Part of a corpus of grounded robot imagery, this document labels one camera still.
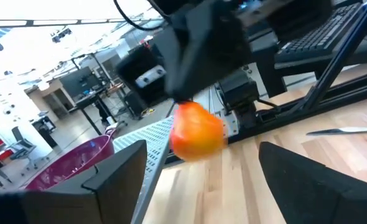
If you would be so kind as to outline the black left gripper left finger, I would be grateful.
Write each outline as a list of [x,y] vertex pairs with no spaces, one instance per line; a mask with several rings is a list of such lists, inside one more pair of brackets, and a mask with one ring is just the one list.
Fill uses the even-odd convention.
[[139,140],[48,190],[28,192],[25,224],[130,224],[146,160]]

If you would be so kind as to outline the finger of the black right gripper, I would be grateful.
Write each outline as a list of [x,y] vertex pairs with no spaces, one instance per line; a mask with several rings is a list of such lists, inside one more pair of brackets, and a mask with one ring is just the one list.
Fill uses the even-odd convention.
[[175,101],[187,101],[213,84],[208,53],[212,26],[210,6],[197,6],[175,13],[166,30],[166,92]]
[[227,6],[212,7],[212,56],[216,75],[225,78],[251,61],[251,48],[243,23]]

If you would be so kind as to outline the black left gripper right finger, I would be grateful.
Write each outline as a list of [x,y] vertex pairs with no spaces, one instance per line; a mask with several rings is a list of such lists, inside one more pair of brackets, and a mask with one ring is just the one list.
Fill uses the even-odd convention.
[[367,224],[367,182],[271,142],[259,161],[287,224]]

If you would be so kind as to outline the orange-yellow pear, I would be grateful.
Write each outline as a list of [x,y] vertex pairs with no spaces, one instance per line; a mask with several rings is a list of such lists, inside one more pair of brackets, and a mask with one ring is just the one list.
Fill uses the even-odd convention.
[[199,161],[219,154],[227,147],[222,119],[194,101],[179,103],[174,113],[169,143],[184,161]]

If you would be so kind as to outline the magenta plastic colander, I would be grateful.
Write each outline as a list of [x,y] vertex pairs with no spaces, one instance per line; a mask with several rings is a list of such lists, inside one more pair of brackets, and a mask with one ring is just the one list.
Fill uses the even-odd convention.
[[114,154],[112,135],[116,128],[90,139],[52,162],[25,187],[28,190],[47,190]]

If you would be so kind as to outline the silver table knife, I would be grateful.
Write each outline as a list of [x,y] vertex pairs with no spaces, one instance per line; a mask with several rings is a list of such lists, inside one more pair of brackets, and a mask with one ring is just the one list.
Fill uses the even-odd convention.
[[324,129],[307,133],[309,136],[333,135],[333,134],[361,134],[367,133],[367,127],[344,127],[335,129]]

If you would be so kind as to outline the black computer keyboard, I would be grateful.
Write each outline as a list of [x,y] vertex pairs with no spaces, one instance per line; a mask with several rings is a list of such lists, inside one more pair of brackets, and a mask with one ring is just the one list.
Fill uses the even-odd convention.
[[275,62],[286,63],[331,54],[362,12],[363,4],[360,2],[335,9],[322,26],[283,45],[275,54]]

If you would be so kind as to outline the grey office chair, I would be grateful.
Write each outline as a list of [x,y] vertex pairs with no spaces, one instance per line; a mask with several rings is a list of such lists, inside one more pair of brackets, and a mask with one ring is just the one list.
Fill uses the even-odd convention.
[[29,157],[36,146],[22,136],[18,126],[12,128],[12,133],[16,142],[10,145],[10,148],[14,150],[11,160],[28,159],[29,164],[34,169],[38,169],[37,164]]

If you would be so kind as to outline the dark background monitor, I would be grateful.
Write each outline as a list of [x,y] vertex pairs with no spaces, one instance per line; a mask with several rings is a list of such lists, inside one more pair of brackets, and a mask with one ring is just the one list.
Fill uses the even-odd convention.
[[98,77],[88,67],[69,73],[59,80],[74,101],[85,91],[98,89],[101,86]]

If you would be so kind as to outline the black vertical frame post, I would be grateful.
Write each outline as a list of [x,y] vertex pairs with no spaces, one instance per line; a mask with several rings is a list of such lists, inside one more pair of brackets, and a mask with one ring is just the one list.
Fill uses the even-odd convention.
[[306,96],[295,106],[295,111],[310,110],[314,108],[327,90],[331,87],[347,59],[355,52],[363,38],[367,34],[367,6],[358,21],[350,29],[338,52],[332,58],[320,80],[309,90]]

